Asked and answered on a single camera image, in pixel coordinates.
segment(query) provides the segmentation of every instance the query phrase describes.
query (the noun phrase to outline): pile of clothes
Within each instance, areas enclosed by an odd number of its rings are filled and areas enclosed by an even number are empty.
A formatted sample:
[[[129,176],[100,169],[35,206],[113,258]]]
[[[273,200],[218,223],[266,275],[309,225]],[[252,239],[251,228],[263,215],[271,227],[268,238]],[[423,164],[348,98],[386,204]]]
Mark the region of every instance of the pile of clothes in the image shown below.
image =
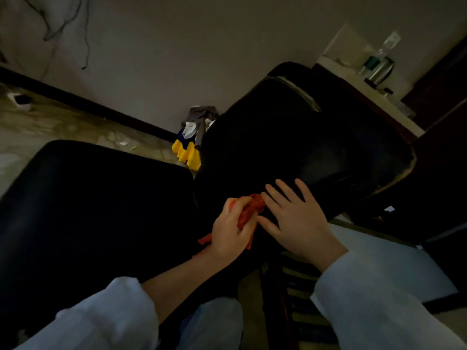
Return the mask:
[[[201,167],[199,148],[204,133],[219,117],[216,107],[195,106],[190,109],[188,117],[182,123],[177,140],[172,145],[172,152],[177,154],[180,162],[197,171]]]

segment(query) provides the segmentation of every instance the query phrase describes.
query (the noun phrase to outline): yellow object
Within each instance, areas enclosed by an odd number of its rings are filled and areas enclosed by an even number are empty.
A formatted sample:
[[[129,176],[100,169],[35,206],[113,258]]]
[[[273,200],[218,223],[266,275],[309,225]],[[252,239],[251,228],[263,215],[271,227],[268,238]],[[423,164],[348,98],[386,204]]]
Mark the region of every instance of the yellow object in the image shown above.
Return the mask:
[[[172,145],[172,152],[176,153],[178,160],[180,162],[186,163],[190,169],[197,171],[201,167],[199,151],[195,148],[194,143],[190,142],[185,150],[182,143],[177,140]]]

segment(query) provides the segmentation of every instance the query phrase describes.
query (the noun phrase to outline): white sleeve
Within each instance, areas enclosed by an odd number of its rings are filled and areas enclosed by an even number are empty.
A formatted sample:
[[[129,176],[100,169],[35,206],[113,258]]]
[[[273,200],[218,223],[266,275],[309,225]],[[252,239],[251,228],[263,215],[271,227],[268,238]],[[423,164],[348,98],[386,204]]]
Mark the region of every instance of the white sleeve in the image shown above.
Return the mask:
[[[347,252],[319,278],[311,297],[350,349],[467,349],[411,294]]]
[[[158,332],[154,303],[137,279],[122,277],[58,312],[52,323],[17,349],[153,350]]]

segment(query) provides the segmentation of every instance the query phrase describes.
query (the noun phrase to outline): leg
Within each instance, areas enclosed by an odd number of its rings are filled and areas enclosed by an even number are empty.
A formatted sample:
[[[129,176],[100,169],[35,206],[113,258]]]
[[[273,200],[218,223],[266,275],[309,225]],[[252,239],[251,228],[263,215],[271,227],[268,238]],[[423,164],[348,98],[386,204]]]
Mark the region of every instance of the leg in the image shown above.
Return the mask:
[[[203,303],[183,330],[177,350],[238,350],[242,339],[243,311],[233,298]]]

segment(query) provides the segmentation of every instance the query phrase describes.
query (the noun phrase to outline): left hand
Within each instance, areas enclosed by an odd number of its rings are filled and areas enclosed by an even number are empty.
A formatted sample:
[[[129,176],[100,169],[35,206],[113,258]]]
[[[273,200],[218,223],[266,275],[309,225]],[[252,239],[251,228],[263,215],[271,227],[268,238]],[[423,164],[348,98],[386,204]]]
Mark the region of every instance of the left hand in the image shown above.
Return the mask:
[[[240,230],[237,227],[238,218],[242,213],[243,207],[252,199],[250,197],[244,197],[237,200],[232,211],[229,212],[229,206],[233,200],[235,199],[227,199],[224,204],[224,209],[214,222],[213,241],[207,251],[211,253],[217,261],[223,264],[224,267],[237,259],[246,248],[251,234],[256,227],[256,217],[258,216],[258,213],[254,213],[247,223],[245,223],[243,229]]]

